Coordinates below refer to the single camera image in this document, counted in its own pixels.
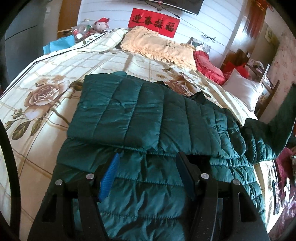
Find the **white square pillow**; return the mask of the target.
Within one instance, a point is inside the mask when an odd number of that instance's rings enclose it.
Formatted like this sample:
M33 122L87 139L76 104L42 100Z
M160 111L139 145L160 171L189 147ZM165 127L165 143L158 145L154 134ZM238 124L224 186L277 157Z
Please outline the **white square pillow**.
M244 78L234 69L222 88L236 96L251 112L254 112L264 86L262 83Z

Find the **peach frilled pillow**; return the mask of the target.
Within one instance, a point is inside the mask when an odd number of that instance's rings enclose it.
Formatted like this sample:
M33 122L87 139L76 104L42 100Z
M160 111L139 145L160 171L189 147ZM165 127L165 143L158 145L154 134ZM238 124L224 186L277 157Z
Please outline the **peach frilled pillow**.
M162 38L157 32L143 26L130 29L121 41L120 47L125 51L138 53L167 64L191 70L197 69L193 57L194 46Z

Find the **blue paper bag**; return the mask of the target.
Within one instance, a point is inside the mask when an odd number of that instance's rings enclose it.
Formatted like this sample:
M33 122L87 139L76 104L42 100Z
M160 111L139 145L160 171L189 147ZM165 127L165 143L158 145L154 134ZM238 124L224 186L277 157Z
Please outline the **blue paper bag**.
M58 40L51 41L43 47L44 55L50 54L55 51L70 48L75 45L75 38L73 35L62 37Z

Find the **plush pig toy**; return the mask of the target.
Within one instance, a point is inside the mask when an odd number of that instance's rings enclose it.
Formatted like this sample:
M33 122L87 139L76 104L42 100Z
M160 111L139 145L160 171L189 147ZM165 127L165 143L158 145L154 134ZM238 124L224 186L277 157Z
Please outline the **plush pig toy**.
M105 30L109 29L109 18L100 18L93 25L93 28L98 33L103 33Z

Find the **wall mounted television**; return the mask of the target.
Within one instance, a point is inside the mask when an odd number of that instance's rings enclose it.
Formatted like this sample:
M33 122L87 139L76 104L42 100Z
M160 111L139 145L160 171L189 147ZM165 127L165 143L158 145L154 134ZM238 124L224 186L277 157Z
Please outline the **wall mounted television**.
M163 1L144 1L154 6L158 11L162 9L175 8L185 13L198 15L202 7L203 0L163 0Z

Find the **grey refrigerator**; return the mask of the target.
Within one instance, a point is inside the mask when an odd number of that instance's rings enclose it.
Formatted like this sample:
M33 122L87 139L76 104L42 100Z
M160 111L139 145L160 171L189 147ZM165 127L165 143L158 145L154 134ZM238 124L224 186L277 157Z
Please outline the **grey refrigerator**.
M1 39L2 86L32 61L44 54L43 47L57 39L62 1L29 1L12 21Z

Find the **floral cream bed quilt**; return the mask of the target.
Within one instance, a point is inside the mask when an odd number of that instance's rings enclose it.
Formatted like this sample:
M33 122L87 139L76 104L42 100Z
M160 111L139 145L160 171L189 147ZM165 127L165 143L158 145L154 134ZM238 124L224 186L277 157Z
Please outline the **floral cream bed quilt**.
M89 38L68 52L43 56L15 79L1 98L1 120L20 181L21 240L28 238L49 185L85 75L123 70L151 82L163 80L188 94L203 90L210 101L230 109L240 121L255 117L243 101L200 72L116 49L115 43L124 34L125 30L117 29L103 37Z

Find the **dark green puffer jacket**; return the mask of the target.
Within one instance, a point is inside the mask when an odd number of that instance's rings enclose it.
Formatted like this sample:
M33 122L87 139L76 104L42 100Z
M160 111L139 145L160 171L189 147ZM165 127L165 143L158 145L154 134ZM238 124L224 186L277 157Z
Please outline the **dark green puffer jacket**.
M185 240L189 198L176 167L183 152L213 178L238 179L259 216L265 204L254 166L277 158L295 124L295 86L276 116L240 124L226 108L123 71L87 75L52 180L79 180L120 153L108 197L98 205L117 240Z

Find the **red Chinese banner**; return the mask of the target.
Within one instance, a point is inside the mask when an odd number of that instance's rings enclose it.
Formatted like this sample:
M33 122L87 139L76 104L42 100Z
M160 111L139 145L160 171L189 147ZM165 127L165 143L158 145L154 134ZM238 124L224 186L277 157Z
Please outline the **red Chinese banner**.
M143 26L149 30L158 32L160 35L173 38L179 23L180 20L172 16L134 8L128 22L128 27Z

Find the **red heart cushion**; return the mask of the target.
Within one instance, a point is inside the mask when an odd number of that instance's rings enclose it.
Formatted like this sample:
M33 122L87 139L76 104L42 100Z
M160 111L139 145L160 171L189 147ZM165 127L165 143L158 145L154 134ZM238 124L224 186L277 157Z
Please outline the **red heart cushion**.
M209 56L206 52L194 51L193 58L195 60L197 70L205 75L208 79L220 86L226 82L223 72L210 62Z

